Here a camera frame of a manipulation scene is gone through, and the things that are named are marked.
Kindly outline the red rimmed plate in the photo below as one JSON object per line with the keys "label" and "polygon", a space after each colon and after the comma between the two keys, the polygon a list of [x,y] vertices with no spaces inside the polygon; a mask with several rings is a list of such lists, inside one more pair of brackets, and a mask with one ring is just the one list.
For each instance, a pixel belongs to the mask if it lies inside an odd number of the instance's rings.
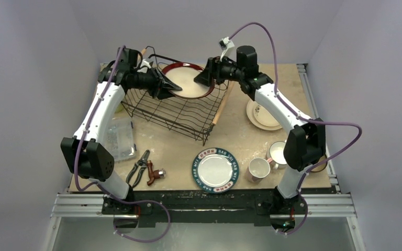
{"label": "red rimmed plate", "polygon": [[164,75],[182,90],[172,90],[171,93],[180,98],[199,99],[208,96],[214,85],[199,84],[194,78],[204,70],[203,67],[186,62],[176,62],[162,69]]}

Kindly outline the black wire dish rack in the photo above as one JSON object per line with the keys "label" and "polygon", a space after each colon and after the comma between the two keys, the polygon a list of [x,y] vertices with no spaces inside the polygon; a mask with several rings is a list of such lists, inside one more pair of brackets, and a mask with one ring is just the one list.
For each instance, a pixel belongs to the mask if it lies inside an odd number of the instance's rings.
{"label": "black wire dish rack", "polygon": [[153,122],[204,145],[219,120],[219,110],[227,103],[233,84],[229,81],[216,84],[209,95],[200,99],[171,97],[157,100],[144,90],[133,89],[121,105],[133,118]]}

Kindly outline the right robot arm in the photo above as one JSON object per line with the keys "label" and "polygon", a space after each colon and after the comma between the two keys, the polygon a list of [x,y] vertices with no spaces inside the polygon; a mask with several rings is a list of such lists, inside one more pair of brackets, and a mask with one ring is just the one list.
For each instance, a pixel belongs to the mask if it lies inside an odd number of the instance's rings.
{"label": "right robot arm", "polygon": [[234,61],[220,56],[208,58],[204,70],[194,77],[194,82],[202,85],[224,81],[238,82],[242,92],[264,107],[287,133],[283,151],[287,168],[273,190],[271,205],[272,212],[285,213],[299,201],[307,168],[325,154],[325,126],[321,119],[303,118],[274,81],[260,72],[257,52],[250,45],[238,47]]}

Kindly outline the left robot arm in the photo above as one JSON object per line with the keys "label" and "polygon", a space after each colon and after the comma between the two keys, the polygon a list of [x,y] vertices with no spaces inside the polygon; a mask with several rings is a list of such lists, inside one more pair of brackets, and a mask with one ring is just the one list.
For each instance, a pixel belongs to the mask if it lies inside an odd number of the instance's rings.
{"label": "left robot arm", "polygon": [[121,46],[116,59],[100,73],[91,106],[72,137],[64,137],[60,148],[82,192],[79,178],[87,179],[115,200],[123,214],[132,212],[136,201],[133,188],[114,171],[114,157],[103,146],[107,126],[130,89],[146,90],[153,98],[173,97],[182,88],[156,67],[146,66],[140,51]]}

